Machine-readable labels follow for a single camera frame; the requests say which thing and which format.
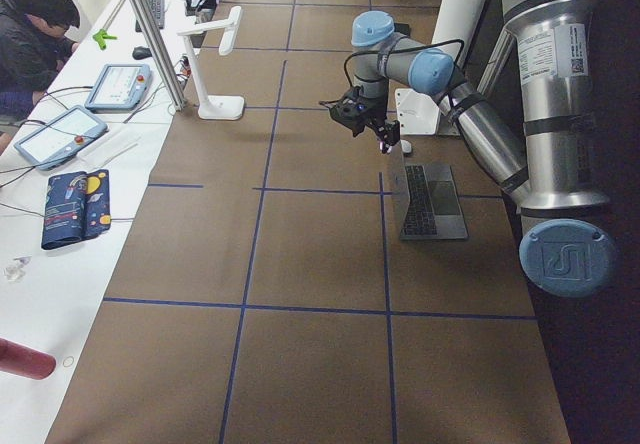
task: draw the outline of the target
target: white table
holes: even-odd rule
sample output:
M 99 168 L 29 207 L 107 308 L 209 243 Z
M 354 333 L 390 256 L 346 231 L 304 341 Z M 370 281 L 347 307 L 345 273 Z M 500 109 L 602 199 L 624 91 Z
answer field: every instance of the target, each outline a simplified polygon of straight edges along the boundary
M 146 46 L 142 33 L 134 31 L 134 14 L 125 1 L 111 23 L 107 48 L 100 50 L 92 35 L 107 21 L 120 0 L 112 0 L 90 35 L 81 43 L 49 91 L 72 86 L 90 86 L 105 64 L 144 62 L 153 78 L 143 100 L 161 85 L 152 59 L 135 61 L 135 46 Z M 190 22 L 180 0 L 166 0 L 165 28 L 161 31 L 172 62 L 184 52 L 176 35 Z M 54 94 L 65 106 L 84 104 L 88 91 Z M 31 118 L 49 121 L 64 112 L 54 99 L 45 98 Z M 76 363 L 91 329 L 104 291 L 120 255 L 136 211 L 148 183 L 175 112 L 169 95 L 160 89 L 148 109 L 127 124 L 129 113 L 100 114 L 109 132 L 83 150 L 77 158 L 51 171 L 33 170 L 0 189 L 0 203 L 42 213 L 47 180 L 51 175 L 106 167 L 110 171 L 111 229 L 91 241 L 53 251 L 40 248 L 42 217 L 0 207 L 0 266 L 5 269 L 14 259 L 30 258 L 25 274 L 10 282 L 0 274 L 0 336 L 52 354 L 57 360 L 53 374 L 37 381 L 0 373 L 0 441 L 12 444 L 44 442 L 69 385 Z M 25 124 L 16 139 L 36 129 Z M 10 146 L 0 156 L 0 183 L 23 171 L 27 161 Z

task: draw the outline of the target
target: black hair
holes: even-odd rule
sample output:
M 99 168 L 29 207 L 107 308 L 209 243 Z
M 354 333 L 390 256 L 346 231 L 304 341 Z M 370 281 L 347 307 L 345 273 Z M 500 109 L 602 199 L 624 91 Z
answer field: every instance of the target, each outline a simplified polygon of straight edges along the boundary
M 80 14 L 72 0 L 13 0 L 25 14 L 41 17 L 50 26 L 80 26 Z

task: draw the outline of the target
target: black clothing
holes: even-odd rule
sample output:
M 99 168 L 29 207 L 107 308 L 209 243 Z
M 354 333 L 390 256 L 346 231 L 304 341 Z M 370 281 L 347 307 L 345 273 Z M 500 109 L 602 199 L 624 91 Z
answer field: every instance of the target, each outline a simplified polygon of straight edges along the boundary
M 58 75 L 57 61 L 71 56 L 74 41 L 36 29 L 12 0 L 0 0 L 0 91 L 44 91 Z

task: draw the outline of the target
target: device screen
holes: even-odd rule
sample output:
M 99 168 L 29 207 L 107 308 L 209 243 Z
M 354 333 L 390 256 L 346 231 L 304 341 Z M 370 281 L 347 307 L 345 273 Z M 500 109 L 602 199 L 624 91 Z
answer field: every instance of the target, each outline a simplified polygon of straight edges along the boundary
M 428 186 L 434 214 L 439 216 L 460 215 L 456 191 L 451 181 L 429 181 Z
M 140 68 L 135 66 L 109 67 L 104 78 L 99 83 L 98 92 L 93 98 L 93 104 L 127 104 L 131 96 L 131 89 L 133 89 L 139 74 Z
M 90 116 L 80 111 L 72 112 L 34 134 L 21 146 L 38 162 L 47 162 L 58 151 L 74 143 L 76 136 L 86 135 L 94 127 L 96 121 Z

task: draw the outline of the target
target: green object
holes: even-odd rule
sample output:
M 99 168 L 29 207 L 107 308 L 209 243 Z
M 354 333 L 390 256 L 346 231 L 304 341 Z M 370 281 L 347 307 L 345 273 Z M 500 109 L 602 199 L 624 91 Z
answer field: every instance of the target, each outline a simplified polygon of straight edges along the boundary
M 107 43 L 104 42 L 105 39 L 117 39 L 116 36 L 110 36 L 107 34 L 107 31 L 104 29 L 100 29 L 93 35 L 93 40 L 98 43 L 98 47 L 103 51 L 107 48 Z

